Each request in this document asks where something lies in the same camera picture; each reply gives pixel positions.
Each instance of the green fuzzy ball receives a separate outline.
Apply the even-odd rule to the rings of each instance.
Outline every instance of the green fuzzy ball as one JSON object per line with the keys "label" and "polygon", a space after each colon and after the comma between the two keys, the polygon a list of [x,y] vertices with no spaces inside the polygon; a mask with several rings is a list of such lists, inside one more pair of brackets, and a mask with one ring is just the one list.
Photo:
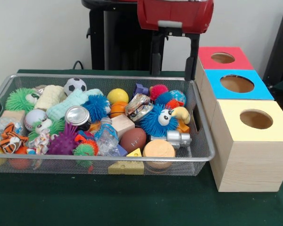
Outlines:
{"label": "green fuzzy ball", "polygon": [[[41,124],[42,121],[37,121],[33,124],[33,130],[30,132],[30,134],[28,135],[29,141],[33,141],[35,140],[39,134],[36,133],[35,128],[37,125]],[[53,134],[58,134],[59,132],[63,132],[64,131],[64,127],[65,127],[65,120],[61,119],[58,121],[53,121],[52,125],[49,126],[49,134],[53,135]]]}
{"label": "green fuzzy ball", "polygon": [[34,104],[26,100],[26,95],[34,93],[33,89],[20,88],[12,92],[5,104],[5,109],[9,111],[21,111],[24,110],[27,114],[30,112]]}
{"label": "green fuzzy ball", "polygon": [[[74,155],[83,155],[83,156],[94,156],[93,147],[90,145],[81,144],[76,149],[73,150]],[[92,166],[93,162],[90,160],[77,160],[77,164],[83,167],[90,167]]]}

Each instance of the tiger plush toy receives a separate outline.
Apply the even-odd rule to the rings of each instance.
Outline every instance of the tiger plush toy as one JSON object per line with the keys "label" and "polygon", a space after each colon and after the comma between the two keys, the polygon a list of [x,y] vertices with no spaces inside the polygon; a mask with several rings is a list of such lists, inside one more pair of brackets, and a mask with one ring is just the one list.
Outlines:
{"label": "tiger plush toy", "polygon": [[28,137],[20,136],[15,132],[15,125],[12,122],[6,126],[1,136],[0,150],[5,153],[14,153],[28,141]]}

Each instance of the wooden box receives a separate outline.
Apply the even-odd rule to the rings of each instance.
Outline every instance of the wooden box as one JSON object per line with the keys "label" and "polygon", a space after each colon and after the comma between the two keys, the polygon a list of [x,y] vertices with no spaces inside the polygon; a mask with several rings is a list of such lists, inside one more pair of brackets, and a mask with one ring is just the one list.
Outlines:
{"label": "wooden box", "polygon": [[195,81],[201,91],[204,70],[238,69],[253,70],[252,65],[239,47],[199,47]]}
{"label": "wooden box", "polygon": [[209,127],[217,99],[274,99],[254,70],[205,70],[205,74],[200,95]]}
{"label": "wooden box", "polygon": [[220,192],[276,192],[283,181],[283,111],[275,101],[218,100],[210,161]]}

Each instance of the metal basket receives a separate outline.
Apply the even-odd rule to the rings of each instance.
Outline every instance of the metal basket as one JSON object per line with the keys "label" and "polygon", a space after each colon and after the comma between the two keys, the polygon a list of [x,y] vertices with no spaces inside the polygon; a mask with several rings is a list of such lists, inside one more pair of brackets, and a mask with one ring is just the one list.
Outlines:
{"label": "metal basket", "polygon": [[[104,95],[112,89],[122,88],[132,96],[136,83],[145,87],[165,84],[170,90],[183,91],[187,96],[186,108],[192,118],[189,124],[192,138],[190,147],[177,150],[175,158],[0,154],[0,158],[6,159],[0,166],[1,173],[108,174],[109,166],[121,161],[121,168],[130,164],[131,170],[120,170],[116,174],[196,176],[205,162],[214,157],[215,149],[197,86],[193,81],[185,81],[183,78],[15,74],[6,78],[0,87],[0,116],[12,91],[21,87],[33,88],[41,84],[64,86],[67,80],[73,77],[83,79],[88,89],[98,88]],[[92,161],[92,170],[77,164],[79,160]],[[153,164],[165,164],[168,167],[162,167],[164,170],[161,171],[153,170]],[[144,165],[143,172],[138,171],[141,165]]]}

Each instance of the blue fuzzy toy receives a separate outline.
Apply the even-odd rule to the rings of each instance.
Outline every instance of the blue fuzzy toy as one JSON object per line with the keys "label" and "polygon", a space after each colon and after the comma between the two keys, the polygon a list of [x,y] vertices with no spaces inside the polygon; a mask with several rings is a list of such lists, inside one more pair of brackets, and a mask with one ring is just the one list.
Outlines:
{"label": "blue fuzzy toy", "polygon": [[165,105],[154,105],[152,111],[141,120],[141,128],[149,135],[164,137],[168,130],[176,130],[177,119]]}
{"label": "blue fuzzy toy", "polygon": [[102,118],[107,117],[107,108],[109,108],[109,101],[103,95],[89,96],[88,101],[83,104],[90,113],[91,122],[100,121]]}
{"label": "blue fuzzy toy", "polygon": [[172,99],[173,99],[173,95],[171,94],[171,92],[165,92],[157,97],[157,99],[155,100],[155,104],[166,105]]}

